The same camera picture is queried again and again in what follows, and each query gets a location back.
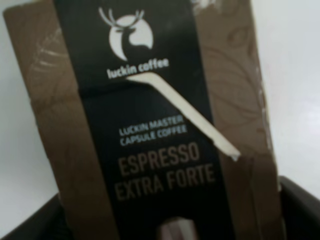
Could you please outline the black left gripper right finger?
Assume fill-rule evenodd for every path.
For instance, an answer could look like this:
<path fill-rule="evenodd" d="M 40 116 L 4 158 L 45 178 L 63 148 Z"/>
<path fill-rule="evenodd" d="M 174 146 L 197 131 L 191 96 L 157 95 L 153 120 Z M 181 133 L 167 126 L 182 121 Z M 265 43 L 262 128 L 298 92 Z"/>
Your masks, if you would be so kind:
<path fill-rule="evenodd" d="M 320 200 L 285 176 L 280 199 L 288 240 L 320 240 Z"/>

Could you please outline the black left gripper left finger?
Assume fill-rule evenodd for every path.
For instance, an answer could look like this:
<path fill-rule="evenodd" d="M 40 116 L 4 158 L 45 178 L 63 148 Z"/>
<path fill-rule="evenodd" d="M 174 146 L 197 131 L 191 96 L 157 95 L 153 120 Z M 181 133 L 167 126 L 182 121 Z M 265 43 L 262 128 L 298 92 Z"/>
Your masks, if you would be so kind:
<path fill-rule="evenodd" d="M 3 240 L 72 240 L 60 195 L 56 194 Z"/>

